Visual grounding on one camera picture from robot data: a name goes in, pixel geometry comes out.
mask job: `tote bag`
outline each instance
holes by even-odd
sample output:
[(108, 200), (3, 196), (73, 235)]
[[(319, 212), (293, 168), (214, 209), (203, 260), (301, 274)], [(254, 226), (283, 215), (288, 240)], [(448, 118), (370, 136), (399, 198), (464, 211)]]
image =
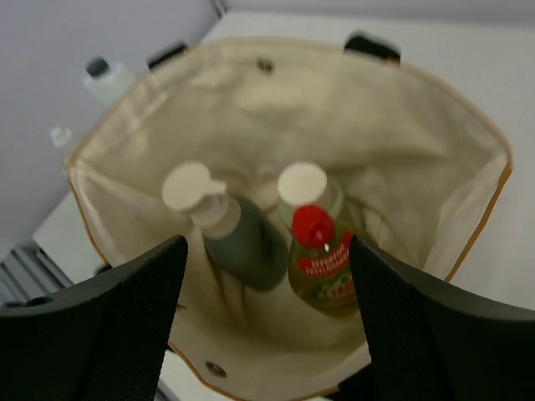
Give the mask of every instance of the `tote bag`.
[(187, 239), (170, 345), (206, 386), (254, 401), (333, 392), (370, 361), (362, 322), (313, 310), (287, 278), (258, 293), (212, 266), (189, 216), (161, 199), (166, 175), (188, 160), (256, 202), (288, 243), (278, 174), (296, 160), (315, 162), (343, 186), (360, 230), (444, 280), (512, 169), (497, 127), (404, 63), (320, 43), (230, 40), (140, 78), (71, 158), (80, 212), (112, 266), (170, 236)]

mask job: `green bottle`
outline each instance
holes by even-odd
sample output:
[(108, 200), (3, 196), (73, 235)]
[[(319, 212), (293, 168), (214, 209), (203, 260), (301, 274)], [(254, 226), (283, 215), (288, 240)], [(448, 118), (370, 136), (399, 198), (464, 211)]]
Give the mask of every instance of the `green bottle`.
[(167, 176), (162, 198), (172, 210), (190, 214), (215, 265), (258, 292), (270, 291), (286, 276), (286, 241), (255, 203), (226, 188), (193, 161)]

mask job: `bag handle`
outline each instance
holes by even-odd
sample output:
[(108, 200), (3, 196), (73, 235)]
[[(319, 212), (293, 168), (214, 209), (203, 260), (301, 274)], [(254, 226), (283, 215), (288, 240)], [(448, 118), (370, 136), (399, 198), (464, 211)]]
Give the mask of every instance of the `bag handle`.
[(400, 50), (393, 45), (377, 40), (376, 38), (366, 37), (363, 33), (353, 33), (349, 36), (344, 45), (344, 51), (353, 51), (357, 53), (365, 53), (384, 61), (399, 64), (401, 61)]
[(164, 48), (159, 53), (156, 53), (155, 55), (150, 56), (147, 59), (147, 66), (149, 67), (149, 70), (152, 71), (156, 67), (158, 67), (160, 64), (167, 61), (168, 59), (181, 55), (187, 49), (188, 49), (187, 44), (185, 44), (182, 41), (173, 43), (171, 46)]

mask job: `black plastic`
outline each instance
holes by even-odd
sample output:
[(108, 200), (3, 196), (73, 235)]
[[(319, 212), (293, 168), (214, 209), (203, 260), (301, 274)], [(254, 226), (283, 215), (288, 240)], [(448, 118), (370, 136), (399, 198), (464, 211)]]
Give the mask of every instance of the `black plastic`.
[(109, 263), (105, 263), (104, 265), (97, 267), (94, 271), (94, 274), (98, 276), (99, 274), (105, 273), (111, 269), (113, 269), (113, 267)]
[(186, 256), (175, 237), (37, 306), (1, 308), (0, 400), (153, 401)]
[(147, 59), (147, 66), (149, 67), (149, 70), (152, 71), (153, 69), (158, 67), (160, 64), (164, 63), (170, 58), (179, 56), (187, 49), (188, 49), (187, 45), (182, 41), (174, 43), (168, 48), (165, 48), (161, 52), (155, 54), (154, 56), (149, 57)]
[(380, 42), (377, 39), (367, 38), (362, 33), (352, 35), (344, 45), (344, 49), (346, 51), (369, 54), (384, 61), (399, 62), (401, 59), (400, 51), (392, 45)]
[(382, 399), (533, 399), (534, 311), (461, 290), (356, 237), (349, 258)]
[(337, 393), (326, 395), (325, 398), (333, 401), (376, 401), (380, 399), (374, 368), (371, 364), (345, 379), (338, 388)]
[(110, 65), (102, 57), (95, 57), (87, 63), (85, 71), (92, 78), (98, 79), (110, 71)]

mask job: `bottle cap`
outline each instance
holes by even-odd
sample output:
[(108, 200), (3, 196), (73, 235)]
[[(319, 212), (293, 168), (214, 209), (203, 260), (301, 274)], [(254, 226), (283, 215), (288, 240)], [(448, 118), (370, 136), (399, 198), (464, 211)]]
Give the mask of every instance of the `bottle cap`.
[(327, 173), (314, 163), (298, 161), (278, 177), (281, 201), (292, 208), (317, 205), (328, 210), (333, 202)]
[(97, 79), (110, 71), (110, 65), (102, 57), (95, 57), (87, 63), (85, 71), (91, 78)]
[(198, 161), (177, 166), (164, 180), (161, 197), (174, 211), (191, 211), (204, 197), (224, 195), (227, 184), (210, 177), (208, 168)]
[(315, 205), (299, 207), (293, 215), (292, 233), (295, 240), (307, 248), (321, 248), (334, 234), (329, 214)]
[(73, 133), (70, 129), (54, 127), (50, 130), (50, 138), (56, 148), (63, 148), (73, 138)]

